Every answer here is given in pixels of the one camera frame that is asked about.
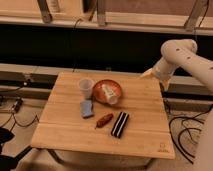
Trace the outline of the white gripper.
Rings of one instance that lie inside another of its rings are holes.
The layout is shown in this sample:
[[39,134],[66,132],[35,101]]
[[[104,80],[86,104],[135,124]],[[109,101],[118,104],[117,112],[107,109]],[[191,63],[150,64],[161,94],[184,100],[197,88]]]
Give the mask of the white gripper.
[[153,75],[159,80],[163,81],[164,91],[168,91],[170,78],[174,74],[175,65],[169,63],[166,59],[161,58],[152,69],[148,69],[140,75],[140,78],[151,78]]

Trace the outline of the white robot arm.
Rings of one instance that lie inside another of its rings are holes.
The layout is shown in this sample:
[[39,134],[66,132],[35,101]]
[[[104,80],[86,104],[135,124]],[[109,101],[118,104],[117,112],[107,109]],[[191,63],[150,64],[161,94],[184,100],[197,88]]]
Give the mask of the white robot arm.
[[[155,77],[165,90],[178,67],[183,68],[213,93],[213,61],[198,56],[192,39],[168,40],[161,46],[161,59],[141,77]],[[194,171],[213,171],[213,108],[209,112],[197,147]]]

